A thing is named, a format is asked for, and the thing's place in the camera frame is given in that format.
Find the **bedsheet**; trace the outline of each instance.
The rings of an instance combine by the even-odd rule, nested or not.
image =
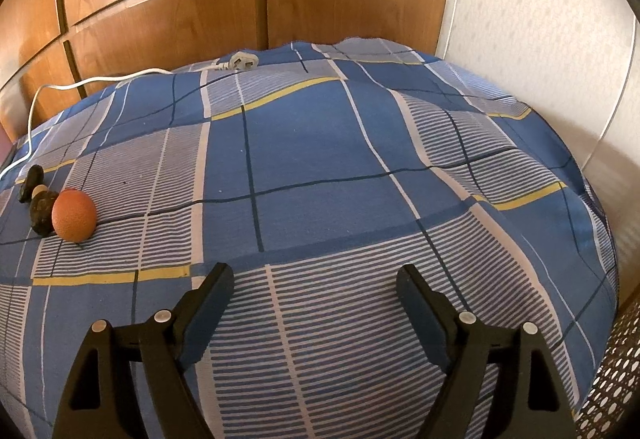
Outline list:
[[[50,437],[92,322],[173,307],[216,261],[236,291],[186,377],[218,439],[412,437],[444,378],[394,292],[409,262],[485,323],[534,321],[578,409],[618,277],[602,207],[555,132],[390,41],[257,54],[249,72],[215,60],[108,86],[38,127],[0,183],[0,401],[25,437]],[[17,194],[34,163],[51,189],[95,200],[89,241],[30,230]],[[134,379],[162,437],[139,364]]]

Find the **bed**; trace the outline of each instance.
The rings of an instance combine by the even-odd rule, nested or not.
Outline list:
[[[213,69],[225,57],[110,85],[39,126],[0,183],[0,401],[24,436],[50,437],[92,322],[173,307],[216,261],[236,291],[186,377],[217,438],[414,435],[444,375],[395,297],[404,263],[485,323],[535,322],[577,411],[618,277],[606,216],[555,132],[388,40],[257,55],[248,72]],[[30,230],[17,194],[34,163],[52,190],[94,199],[90,240]],[[140,366],[135,382],[162,437]]]

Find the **perforated mesh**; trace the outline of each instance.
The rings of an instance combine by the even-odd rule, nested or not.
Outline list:
[[[577,416],[578,439],[609,438],[640,381],[640,299],[620,315],[611,332],[591,392]]]

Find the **yellow stripe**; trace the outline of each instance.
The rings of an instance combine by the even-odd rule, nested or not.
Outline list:
[[[354,58],[336,58],[332,56],[332,60],[358,62],[360,64],[402,64],[402,65],[424,65],[424,62],[401,62],[398,60],[356,60]]]
[[[175,267],[156,267],[155,269],[143,269],[138,275],[138,280],[155,280],[158,278],[182,278],[191,274],[191,266],[177,265]],[[34,278],[33,285],[84,285],[84,284],[122,284],[131,283],[136,278],[134,271],[126,273],[90,273],[80,276],[50,276],[47,278]]]
[[[75,163],[76,160],[75,159],[67,159],[65,162],[62,162],[60,164],[57,164],[55,166],[51,166],[49,168],[45,168],[44,169],[44,173],[46,174],[47,172],[53,172],[54,170],[57,170],[58,168],[62,168],[63,166],[66,166],[68,164],[72,164]],[[22,178],[22,179],[18,179],[16,180],[16,184],[22,184],[24,183],[24,180],[27,179],[26,177]]]
[[[512,116],[511,114],[500,114],[500,112],[488,112],[487,115],[491,118],[511,118],[512,120],[522,120],[531,113],[531,109],[527,109],[519,116]]]
[[[143,269],[138,274],[138,280],[156,280],[158,278],[182,278],[191,275],[191,264],[175,265],[174,267],[156,267]]]
[[[561,188],[566,188],[566,184],[564,184],[562,181],[550,184],[549,186],[545,186],[540,190],[537,190],[530,194],[523,195],[522,197],[518,197],[513,201],[507,201],[505,203],[490,203],[490,204],[494,206],[495,209],[500,210],[501,212],[504,212],[505,210],[513,210],[514,208],[518,208],[520,206],[524,206],[525,204],[532,203],[533,201],[536,201],[538,199],[542,199],[542,197],[552,194],[553,192],[557,192]],[[486,197],[482,197],[481,195],[474,195],[473,198],[476,201],[485,201],[487,203],[489,202],[486,199]]]
[[[250,111],[251,109],[256,109],[258,107],[263,106],[264,104],[268,104],[273,100],[277,100],[278,98],[282,98],[288,94],[299,91],[300,89],[304,89],[306,87],[311,87],[312,85],[321,84],[323,82],[332,82],[334,80],[339,80],[338,77],[322,77],[322,78],[313,78],[311,80],[305,80],[304,82],[300,82],[298,84],[286,87],[282,90],[271,93],[270,95],[265,96],[264,98],[260,98],[259,100],[255,100],[250,104],[244,106],[245,111]],[[223,120],[224,118],[229,118],[231,116],[235,116],[236,114],[240,114],[242,109],[238,107],[237,109],[231,109],[230,111],[223,112],[222,114],[216,114],[215,116],[211,116],[213,121],[215,120]]]

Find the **metal screw head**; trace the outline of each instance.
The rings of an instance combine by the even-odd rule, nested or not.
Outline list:
[[[91,324],[91,330],[94,333],[101,333],[105,329],[107,329],[106,320],[96,320],[94,323]]]
[[[161,309],[156,314],[154,314],[154,320],[159,324],[168,322],[170,319],[171,319],[171,311],[169,311],[168,309]]]
[[[525,322],[522,324],[522,330],[526,332],[526,334],[536,334],[538,332],[538,327],[531,322]]]
[[[468,324],[468,325],[476,323],[476,320],[477,320],[476,315],[473,313],[470,313],[469,311],[462,311],[462,313],[458,315],[458,318],[460,318],[460,321],[463,324]]]

